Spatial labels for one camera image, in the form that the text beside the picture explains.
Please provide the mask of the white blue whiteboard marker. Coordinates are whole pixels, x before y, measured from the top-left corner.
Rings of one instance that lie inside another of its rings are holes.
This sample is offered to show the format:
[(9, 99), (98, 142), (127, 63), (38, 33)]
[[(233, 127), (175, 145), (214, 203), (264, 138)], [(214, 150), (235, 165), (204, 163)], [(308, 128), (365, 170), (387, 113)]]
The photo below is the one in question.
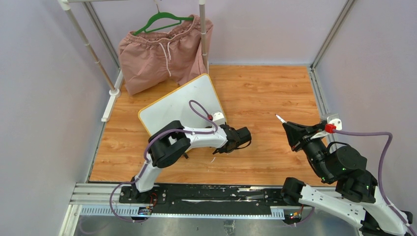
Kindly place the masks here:
[(280, 120), (280, 122), (286, 123), (286, 121), (281, 116), (279, 116), (278, 114), (275, 114), (275, 116)]

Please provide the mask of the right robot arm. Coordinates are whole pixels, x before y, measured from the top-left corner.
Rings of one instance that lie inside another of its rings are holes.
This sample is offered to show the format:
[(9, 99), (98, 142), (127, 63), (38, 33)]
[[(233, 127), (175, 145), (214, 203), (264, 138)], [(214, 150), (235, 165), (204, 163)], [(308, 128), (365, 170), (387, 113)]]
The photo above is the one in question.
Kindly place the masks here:
[(414, 236), (413, 214), (398, 209), (385, 195), (381, 177), (366, 168), (367, 159), (347, 143), (331, 151), (323, 136), (344, 134), (340, 126), (321, 121), (313, 126), (282, 123), (292, 151), (303, 151), (322, 183), (335, 184), (341, 198), (331, 197), (294, 177), (286, 178), (281, 199), (325, 211), (354, 226), (362, 236)]

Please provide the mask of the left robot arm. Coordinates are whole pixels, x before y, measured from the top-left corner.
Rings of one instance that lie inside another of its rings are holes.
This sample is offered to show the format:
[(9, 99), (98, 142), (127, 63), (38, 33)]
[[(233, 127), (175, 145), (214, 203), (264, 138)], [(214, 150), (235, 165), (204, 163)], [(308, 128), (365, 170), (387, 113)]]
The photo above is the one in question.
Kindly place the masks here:
[(139, 203), (150, 199), (157, 177), (164, 168), (175, 164), (187, 151), (214, 148), (214, 154), (230, 153), (251, 143), (249, 129), (234, 129), (227, 124), (210, 128), (191, 128), (174, 120), (152, 135), (144, 151), (144, 164), (132, 179), (132, 197)]

